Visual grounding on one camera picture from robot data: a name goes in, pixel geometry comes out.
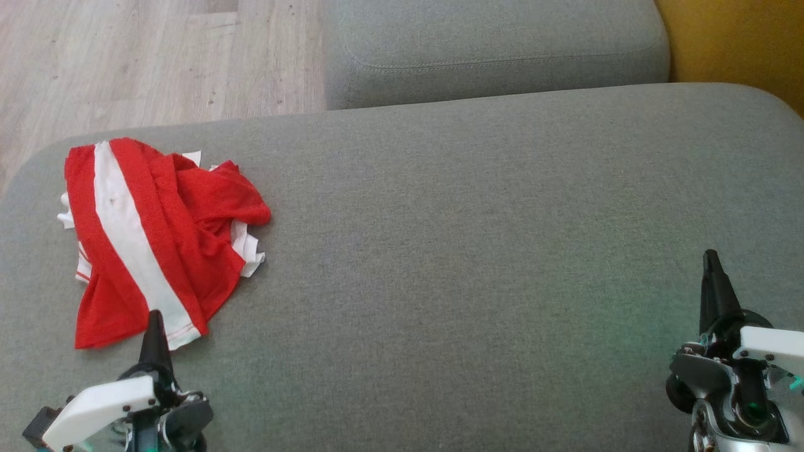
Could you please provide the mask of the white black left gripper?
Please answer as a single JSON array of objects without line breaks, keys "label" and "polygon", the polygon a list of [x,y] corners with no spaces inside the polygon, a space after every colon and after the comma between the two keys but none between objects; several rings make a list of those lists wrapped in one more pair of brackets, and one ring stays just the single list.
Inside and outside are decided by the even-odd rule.
[{"label": "white black left gripper", "polygon": [[149,312],[139,367],[118,380],[69,397],[43,435],[54,452],[93,452],[90,438],[109,428],[123,452],[209,452],[204,429],[214,412],[201,391],[183,391],[173,365],[163,315]]}]

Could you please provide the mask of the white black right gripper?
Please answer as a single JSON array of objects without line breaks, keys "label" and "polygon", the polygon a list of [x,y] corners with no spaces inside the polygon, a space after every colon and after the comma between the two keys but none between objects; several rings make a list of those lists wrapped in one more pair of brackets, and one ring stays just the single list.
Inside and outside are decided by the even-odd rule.
[{"label": "white black right gripper", "polygon": [[804,443],[804,418],[771,397],[784,378],[804,394],[804,332],[742,312],[714,249],[703,254],[700,338],[669,369],[666,394],[691,418],[689,443]]}]

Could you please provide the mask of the red basketball shorts white stripe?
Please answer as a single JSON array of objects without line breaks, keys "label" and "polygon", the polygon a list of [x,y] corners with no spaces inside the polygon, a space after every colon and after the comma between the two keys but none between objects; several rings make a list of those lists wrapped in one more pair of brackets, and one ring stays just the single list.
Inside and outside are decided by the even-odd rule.
[{"label": "red basketball shorts white stripe", "polygon": [[60,215],[79,243],[77,278],[88,284],[77,320],[78,349],[104,347],[163,315],[175,351],[209,332],[193,294],[144,152],[130,138],[71,149]]}]

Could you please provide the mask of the red basketball jersey white sleeves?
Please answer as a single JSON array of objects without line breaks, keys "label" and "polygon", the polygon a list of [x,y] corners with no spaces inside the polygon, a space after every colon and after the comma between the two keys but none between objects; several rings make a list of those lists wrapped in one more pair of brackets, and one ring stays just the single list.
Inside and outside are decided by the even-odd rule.
[{"label": "red basketball jersey white sleeves", "polygon": [[226,297],[264,261],[247,228],[268,223],[269,207],[233,162],[205,169],[193,153],[147,147],[144,158],[193,294],[207,303]]}]

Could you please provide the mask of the grey fabric sofa seat cushion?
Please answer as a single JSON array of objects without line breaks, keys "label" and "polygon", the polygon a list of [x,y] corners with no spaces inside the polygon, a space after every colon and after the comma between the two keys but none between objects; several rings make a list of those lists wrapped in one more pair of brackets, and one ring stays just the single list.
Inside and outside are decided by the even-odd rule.
[{"label": "grey fabric sofa seat cushion", "polygon": [[758,89],[664,83],[96,132],[0,201],[0,452],[114,380],[141,335],[73,347],[57,220],[73,146],[233,160],[266,261],[179,349],[210,452],[686,452],[668,364],[715,249],[742,306],[804,331],[804,120]]}]

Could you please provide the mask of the yellow cushion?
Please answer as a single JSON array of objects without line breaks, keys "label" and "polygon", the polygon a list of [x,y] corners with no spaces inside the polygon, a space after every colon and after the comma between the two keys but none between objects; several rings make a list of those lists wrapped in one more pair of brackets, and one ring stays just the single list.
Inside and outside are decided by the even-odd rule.
[{"label": "yellow cushion", "polygon": [[804,0],[656,0],[671,81],[747,85],[804,118]]}]

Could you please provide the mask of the grey fabric sofa back cushion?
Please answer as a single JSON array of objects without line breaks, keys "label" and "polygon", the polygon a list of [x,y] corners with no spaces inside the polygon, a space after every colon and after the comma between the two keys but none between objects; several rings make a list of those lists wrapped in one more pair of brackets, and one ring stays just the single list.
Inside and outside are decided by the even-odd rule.
[{"label": "grey fabric sofa back cushion", "polygon": [[666,83],[654,0],[325,0],[330,110]]}]

